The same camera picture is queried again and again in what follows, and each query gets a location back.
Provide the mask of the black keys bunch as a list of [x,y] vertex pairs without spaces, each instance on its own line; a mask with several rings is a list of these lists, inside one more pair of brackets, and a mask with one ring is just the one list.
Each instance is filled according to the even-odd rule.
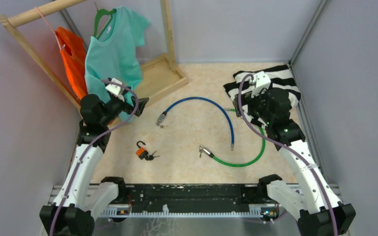
[[147,161],[152,161],[155,158],[159,157],[159,155],[155,155],[157,151],[154,151],[152,154],[147,153],[147,155],[144,157]]

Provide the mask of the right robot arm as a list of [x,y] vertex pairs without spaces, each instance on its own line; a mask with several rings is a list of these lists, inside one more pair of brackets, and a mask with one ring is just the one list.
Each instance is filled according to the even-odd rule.
[[258,198],[280,203],[296,220],[303,236],[340,236],[345,234],[356,212],[352,204],[344,204],[333,192],[315,163],[300,126],[290,118],[289,94],[281,88],[263,89],[261,94],[238,93],[236,102],[243,118],[242,101],[248,114],[261,119],[266,127],[264,139],[272,142],[288,162],[302,191],[291,189],[278,175],[259,180]]

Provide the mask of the blue cable lock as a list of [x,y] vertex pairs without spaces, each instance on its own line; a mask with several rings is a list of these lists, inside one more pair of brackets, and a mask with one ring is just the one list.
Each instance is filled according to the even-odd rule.
[[190,96],[186,98],[179,99],[175,102],[173,102],[171,105],[169,105],[165,110],[163,110],[159,117],[156,120],[156,126],[163,127],[163,122],[165,118],[168,116],[168,113],[173,110],[175,107],[183,104],[183,103],[189,103],[197,101],[199,105],[201,105],[200,111],[198,109],[194,109],[194,113],[196,115],[200,115],[206,112],[207,108],[212,111],[218,111],[219,114],[224,118],[224,120],[227,123],[227,127],[229,129],[229,135],[230,135],[230,150],[234,151],[235,149],[235,129],[234,125],[232,123],[232,120],[230,116],[227,114],[226,110],[219,105],[217,102],[200,96]]

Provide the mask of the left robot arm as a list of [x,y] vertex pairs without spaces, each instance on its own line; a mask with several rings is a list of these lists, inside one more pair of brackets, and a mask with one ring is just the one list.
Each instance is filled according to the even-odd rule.
[[50,236],[91,236],[95,222],[108,205],[128,197],[122,177],[105,177],[97,190],[87,195],[95,168],[107,148],[112,130],[108,125],[121,113],[140,116],[149,98],[132,98],[132,104],[112,96],[104,103],[95,94],[80,101],[79,135],[71,168],[61,190],[39,217]]

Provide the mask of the orange padlock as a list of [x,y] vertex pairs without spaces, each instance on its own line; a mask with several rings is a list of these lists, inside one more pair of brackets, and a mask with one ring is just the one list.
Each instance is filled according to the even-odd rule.
[[138,141],[136,143],[138,150],[136,152],[136,155],[141,159],[147,159],[149,157],[149,152],[145,149],[146,143],[143,141]]

